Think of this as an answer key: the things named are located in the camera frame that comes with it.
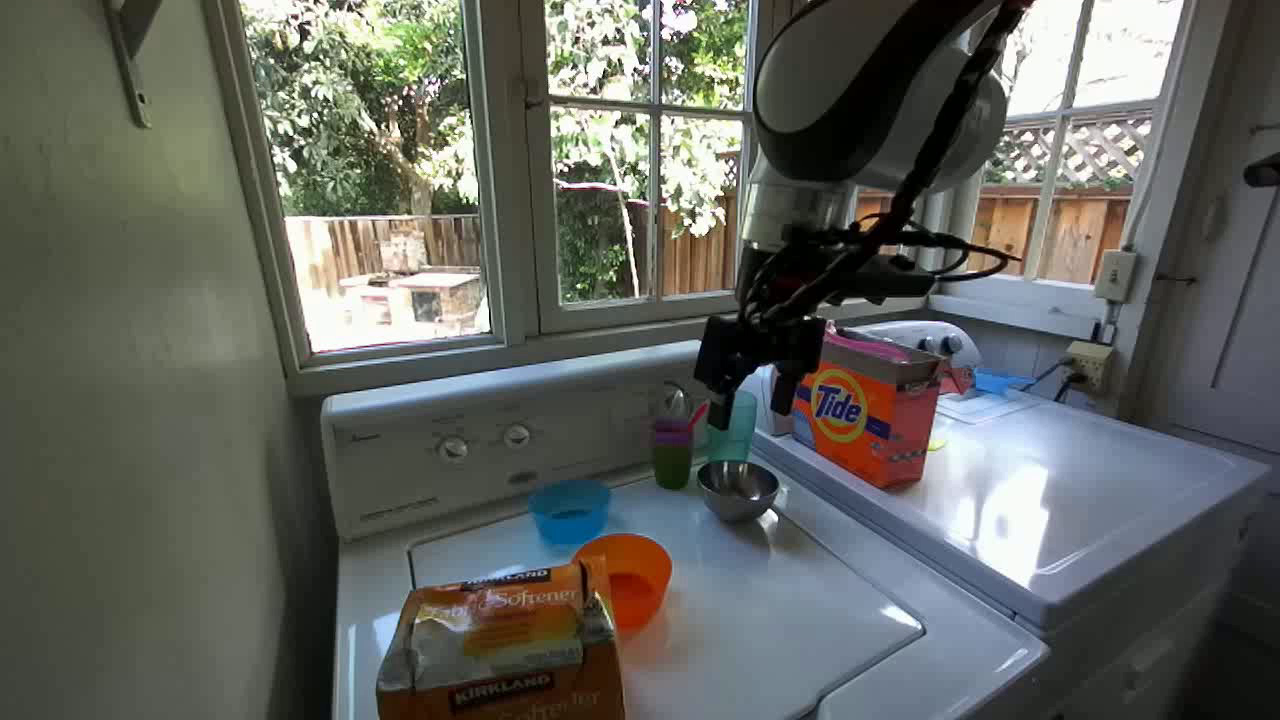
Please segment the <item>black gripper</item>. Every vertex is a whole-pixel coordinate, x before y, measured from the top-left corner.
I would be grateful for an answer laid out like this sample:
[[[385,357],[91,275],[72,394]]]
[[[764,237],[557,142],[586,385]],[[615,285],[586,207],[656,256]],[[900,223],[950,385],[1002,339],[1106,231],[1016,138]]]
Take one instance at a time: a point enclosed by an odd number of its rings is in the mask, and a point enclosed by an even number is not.
[[[701,337],[697,378],[708,389],[703,420],[730,422],[730,391],[764,363],[777,368],[767,408],[790,412],[800,378],[820,363],[820,305],[922,297],[931,275],[882,256],[860,228],[788,228],[777,251],[748,246],[730,314]]]

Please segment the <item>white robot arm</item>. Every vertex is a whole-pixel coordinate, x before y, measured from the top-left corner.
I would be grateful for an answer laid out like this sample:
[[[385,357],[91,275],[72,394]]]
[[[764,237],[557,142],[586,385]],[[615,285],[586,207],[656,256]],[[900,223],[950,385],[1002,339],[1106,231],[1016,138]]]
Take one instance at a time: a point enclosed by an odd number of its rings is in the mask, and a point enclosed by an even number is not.
[[[1032,0],[811,0],[750,72],[735,310],[701,337],[708,422],[777,368],[772,412],[820,363],[820,305],[929,297],[973,245],[922,228],[919,196],[989,163],[1006,121],[1000,55]]]

